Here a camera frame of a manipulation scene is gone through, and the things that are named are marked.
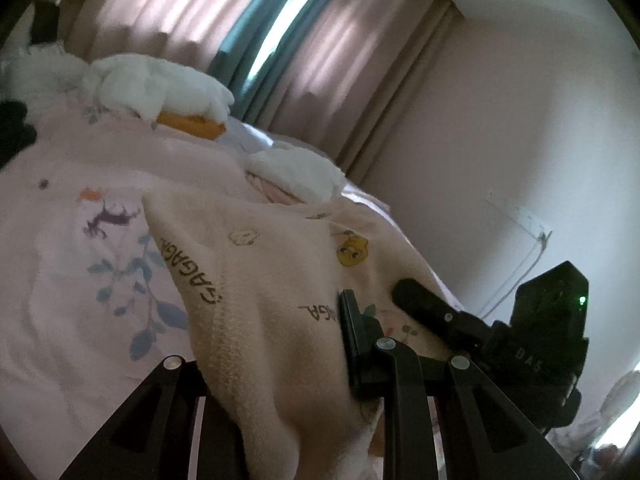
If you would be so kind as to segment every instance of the white stuffed toy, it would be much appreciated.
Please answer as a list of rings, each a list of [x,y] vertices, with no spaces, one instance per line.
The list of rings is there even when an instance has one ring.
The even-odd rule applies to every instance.
[[[225,123],[233,94],[194,68],[140,54],[117,54],[91,63],[83,81],[89,99],[110,109],[135,111],[155,121],[161,111]]]
[[[270,148],[246,159],[245,170],[307,204],[328,202],[340,196],[346,178],[328,158],[288,142],[276,141]]]
[[[27,124],[35,124],[55,106],[59,95],[77,90],[89,69],[84,60],[67,54],[62,43],[19,48],[0,64],[4,98],[26,105]]]

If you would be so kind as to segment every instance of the pink towel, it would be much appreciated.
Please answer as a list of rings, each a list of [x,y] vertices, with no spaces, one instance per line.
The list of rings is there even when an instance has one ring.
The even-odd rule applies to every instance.
[[[143,203],[189,315],[212,393],[242,432],[254,480],[356,480],[380,416],[349,391],[340,290],[387,335],[446,359],[391,301],[401,278],[442,295],[424,259],[370,208],[337,198],[259,204],[161,186]]]

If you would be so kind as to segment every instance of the cartoon duck print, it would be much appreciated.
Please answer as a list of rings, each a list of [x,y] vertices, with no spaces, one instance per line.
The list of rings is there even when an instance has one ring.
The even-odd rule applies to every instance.
[[[237,246],[246,246],[253,245],[254,240],[260,236],[260,233],[255,229],[240,229],[237,231],[233,231],[229,234],[229,240],[231,240],[234,245]]]
[[[366,260],[369,256],[369,241],[353,231],[345,231],[342,234],[346,235],[347,239],[336,251],[338,261],[345,267],[353,267]]]

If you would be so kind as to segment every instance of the towel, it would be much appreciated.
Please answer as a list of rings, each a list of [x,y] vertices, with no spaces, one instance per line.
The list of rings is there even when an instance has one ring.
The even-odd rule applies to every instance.
[[[110,109],[155,121],[161,111],[226,123],[233,94],[198,70],[142,54],[117,54],[91,63],[82,86],[86,97]]]
[[[350,394],[338,294],[352,288],[385,334],[445,360],[443,343],[390,297],[408,277],[442,296],[428,264],[382,216],[342,197],[286,206],[165,184],[143,205],[251,478],[356,480],[381,407]]]
[[[347,182],[328,158],[281,141],[249,155],[246,170],[308,204],[340,196]]]

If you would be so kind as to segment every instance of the window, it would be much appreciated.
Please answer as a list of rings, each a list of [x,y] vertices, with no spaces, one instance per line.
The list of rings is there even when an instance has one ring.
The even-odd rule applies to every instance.
[[[640,363],[638,363],[635,370],[640,370]],[[640,397],[636,399],[636,402],[634,402],[625,413],[620,415],[618,420],[611,425],[596,443],[595,447],[604,446],[605,444],[615,444],[619,448],[625,447],[639,423]]]
[[[280,44],[280,40],[308,1],[309,0],[287,0],[284,4],[284,7],[282,7],[278,17],[271,26],[271,30],[267,34],[267,37],[264,38],[264,42],[255,57],[254,64],[251,66],[251,70],[249,70],[249,75],[244,83],[242,92],[245,92],[249,86],[251,86],[260,72],[260,69],[267,62],[269,56],[276,51]]]

